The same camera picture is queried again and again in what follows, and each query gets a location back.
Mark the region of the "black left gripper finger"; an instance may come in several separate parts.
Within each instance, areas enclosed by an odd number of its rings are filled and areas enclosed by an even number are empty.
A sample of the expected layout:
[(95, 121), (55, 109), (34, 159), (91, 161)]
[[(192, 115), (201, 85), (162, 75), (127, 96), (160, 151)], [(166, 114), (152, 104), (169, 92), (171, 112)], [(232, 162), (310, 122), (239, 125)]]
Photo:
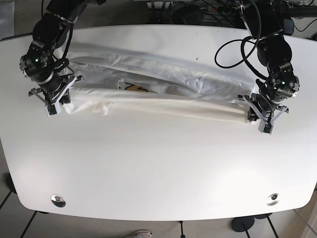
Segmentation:
[(257, 121), (259, 117), (257, 116), (256, 112), (252, 108), (249, 108), (247, 119), (250, 122), (254, 122), (254, 121)]

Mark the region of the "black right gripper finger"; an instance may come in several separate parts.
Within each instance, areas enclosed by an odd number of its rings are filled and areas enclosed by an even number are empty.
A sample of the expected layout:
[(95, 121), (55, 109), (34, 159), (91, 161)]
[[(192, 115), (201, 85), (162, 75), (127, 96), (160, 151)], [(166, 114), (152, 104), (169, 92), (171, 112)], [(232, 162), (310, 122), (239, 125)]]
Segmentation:
[(71, 102), (70, 95), (69, 95), (69, 89), (67, 89), (64, 93), (64, 95), (61, 97), (59, 103), (64, 105), (64, 104), (69, 104)]

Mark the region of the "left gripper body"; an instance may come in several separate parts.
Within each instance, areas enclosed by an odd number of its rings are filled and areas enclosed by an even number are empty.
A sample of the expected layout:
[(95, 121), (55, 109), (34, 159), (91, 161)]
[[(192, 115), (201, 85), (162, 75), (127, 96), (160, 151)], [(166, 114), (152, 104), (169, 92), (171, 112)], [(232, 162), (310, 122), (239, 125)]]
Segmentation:
[[(260, 99), (262, 98), (263, 102), (268, 104), (268, 109), (263, 109), (260, 105)], [(281, 106), (280, 104), (274, 104), (266, 100), (261, 96), (261, 94), (252, 94), (248, 95), (238, 95), (238, 99), (246, 103), (249, 108), (252, 108), (257, 116), (259, 117), (260, 122), (265, 121), (268, 123), (274, 124), (275, 121), (285, 113), (289, 113), (289, 109), (287, 106)]]

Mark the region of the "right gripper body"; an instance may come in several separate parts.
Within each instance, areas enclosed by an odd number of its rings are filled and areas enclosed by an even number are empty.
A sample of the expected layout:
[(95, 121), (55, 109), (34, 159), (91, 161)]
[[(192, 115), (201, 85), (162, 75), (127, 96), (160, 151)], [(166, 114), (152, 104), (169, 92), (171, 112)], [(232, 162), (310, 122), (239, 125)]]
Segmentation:
[(64, 95), (65, 91), (69, 89), (76, 81), (83, 80), (82, 75), (76, 76), (74, 74), (50, 74), (48, 78), (40, 76), (30, 77), (31, 81), (36, 82), (39, 88), (32, 88), (28, 92), (28, 96), (35, 95), (45, 105), (60, 104), (59, 101)]

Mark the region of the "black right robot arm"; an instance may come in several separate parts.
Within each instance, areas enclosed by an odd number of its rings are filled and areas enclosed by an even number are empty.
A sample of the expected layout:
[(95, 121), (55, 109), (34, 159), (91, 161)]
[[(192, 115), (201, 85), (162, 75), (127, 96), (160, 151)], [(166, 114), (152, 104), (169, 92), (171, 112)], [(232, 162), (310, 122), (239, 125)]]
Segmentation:
[[(33, 41), (27, 54), (20, 59), (24, 76), (39, 86), (28, 95), (35, 95), (45, 103), (48, 116), (59, 114), (61, 105), (70, 103), (69, 88), (82, 79), (69, 69), (66, 56), (74, 23), (88, 3), (87, 0), (50, 1), (47, 12), (33, 29)], [(64, 74), (64, 69), (69, 69), (69, 73)]]

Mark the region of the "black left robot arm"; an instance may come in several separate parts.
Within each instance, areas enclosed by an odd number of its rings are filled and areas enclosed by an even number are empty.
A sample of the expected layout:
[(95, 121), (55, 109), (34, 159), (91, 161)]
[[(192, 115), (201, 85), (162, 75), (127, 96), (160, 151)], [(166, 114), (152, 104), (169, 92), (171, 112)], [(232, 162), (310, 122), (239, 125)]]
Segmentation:
[[(278, 116), (288, 113), (282, 103), (295, 97), (300, 90), (299, 78), (291, 64), (292, 50), (283, 36), (283, 25), (270, 0), (237, 0), (235, 4), (250, 36), (240, 40), (242, 60), (257, 76), (258, 93), (238, 95), (249, 106), (248, 121), (260, 120), (259, 131), (271, 134)], [(245, 44), (254, 39), (252, 52), (256, 51), (260, 63), (267, 68), (268, 76), (258, 72), (248, 61)]]

